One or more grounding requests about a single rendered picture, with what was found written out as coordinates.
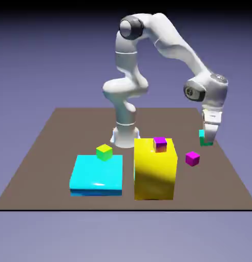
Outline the small magenta cube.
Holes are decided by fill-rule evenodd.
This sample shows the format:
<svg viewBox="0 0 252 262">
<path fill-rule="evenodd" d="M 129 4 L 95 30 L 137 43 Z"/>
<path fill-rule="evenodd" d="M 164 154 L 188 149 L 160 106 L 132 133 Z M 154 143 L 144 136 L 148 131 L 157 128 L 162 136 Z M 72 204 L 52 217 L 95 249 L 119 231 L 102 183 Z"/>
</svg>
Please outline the small magenta cube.
<svg viewBox="0 0 252 262">
<path fill-rule="evenodd" d="M 200 155 L 194 151 L 188 152 L 185 155 L 185 162 L 190 166 L 196 166 L 199 164 Z"/>
</svg>

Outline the small teal cube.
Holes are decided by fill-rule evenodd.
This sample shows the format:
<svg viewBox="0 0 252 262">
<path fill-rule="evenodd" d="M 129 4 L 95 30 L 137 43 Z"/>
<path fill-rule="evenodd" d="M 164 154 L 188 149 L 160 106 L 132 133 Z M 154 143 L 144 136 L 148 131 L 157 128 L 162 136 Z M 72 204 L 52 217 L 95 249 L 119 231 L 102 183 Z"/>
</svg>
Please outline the small teal cube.
<svg viewBox="0 0 252 262">
<path fill-rule="evenodd" d="M 213 145 L 213 142 L 205 142 L 205 135 L 204 135 L 203 129 L 199 130 L 199 140 L 200 140 L 201 146 L 212 146 Z"/>
</svg>

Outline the large yellow box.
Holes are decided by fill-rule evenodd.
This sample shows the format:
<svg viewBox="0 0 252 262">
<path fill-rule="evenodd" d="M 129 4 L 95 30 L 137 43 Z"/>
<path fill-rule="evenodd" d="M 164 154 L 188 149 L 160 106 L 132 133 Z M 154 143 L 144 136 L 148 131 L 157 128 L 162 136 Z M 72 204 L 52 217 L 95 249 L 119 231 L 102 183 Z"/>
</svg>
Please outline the large yellow box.
<svg viewBox="0 0 252 262">
<path fill-rule="evenodd" d="M 172 200 L 178 156 L 171 138 L 166 151 L 156 152 L 153 138 L 134 141 L 134 199 Z"/>
</svg>

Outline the small purple cube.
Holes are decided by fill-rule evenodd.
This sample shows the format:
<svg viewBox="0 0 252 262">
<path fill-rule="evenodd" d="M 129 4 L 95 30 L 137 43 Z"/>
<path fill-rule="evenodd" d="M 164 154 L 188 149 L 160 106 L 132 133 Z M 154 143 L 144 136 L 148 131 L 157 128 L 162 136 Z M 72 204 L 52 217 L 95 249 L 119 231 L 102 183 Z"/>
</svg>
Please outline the small purple cube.
<svg viewBox="0 0 252 262">
<path fill-rule="evenodd" d="M 155 152 L 166 152 L 167 141 L 165 137 L 154 137 L 153 138 L 153 147 L 154 147 Z"/>
</svg>

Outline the small lime green cube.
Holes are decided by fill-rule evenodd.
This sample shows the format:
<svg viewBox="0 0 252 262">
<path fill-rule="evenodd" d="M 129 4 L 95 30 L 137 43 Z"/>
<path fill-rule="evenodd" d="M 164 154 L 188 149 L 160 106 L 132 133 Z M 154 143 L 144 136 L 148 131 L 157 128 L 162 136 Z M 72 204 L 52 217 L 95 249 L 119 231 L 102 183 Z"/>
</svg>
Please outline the small lime green cube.
<svg viewBox="0 0 252 262">
<path fill-rule="evenodd" d="M 96 148 L 96 155 L 102 161 L 107 161 L 113 156 L 113 149 L 107 144 L 100 145 Z"/>
</svg>

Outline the large cyan box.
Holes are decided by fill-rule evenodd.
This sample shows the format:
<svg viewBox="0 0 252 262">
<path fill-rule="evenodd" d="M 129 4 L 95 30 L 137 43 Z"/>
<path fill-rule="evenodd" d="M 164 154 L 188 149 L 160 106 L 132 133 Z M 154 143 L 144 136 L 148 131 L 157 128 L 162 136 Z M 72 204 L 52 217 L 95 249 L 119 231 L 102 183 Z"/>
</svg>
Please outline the large cyan box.
<svg viewBox="0 0 252 262">
<path fill-rule="evenodd" d="M 121 196 L 123 156 L 103 161 L 96 155 L 78 155 L 70 177 L 71 196 Z"/>
</svg>

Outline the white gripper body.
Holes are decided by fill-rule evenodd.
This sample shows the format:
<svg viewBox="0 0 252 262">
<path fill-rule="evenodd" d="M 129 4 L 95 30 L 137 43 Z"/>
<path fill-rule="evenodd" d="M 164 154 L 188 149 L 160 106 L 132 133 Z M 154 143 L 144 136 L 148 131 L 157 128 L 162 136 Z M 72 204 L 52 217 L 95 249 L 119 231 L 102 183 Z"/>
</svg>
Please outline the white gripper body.
<svg viewBox="0 0 252 262">
<path fill-rule="evenodd" d="M 204 140 L 205 142 L 214 142 L 220 123 L 204 122 Z"/>
</svg>

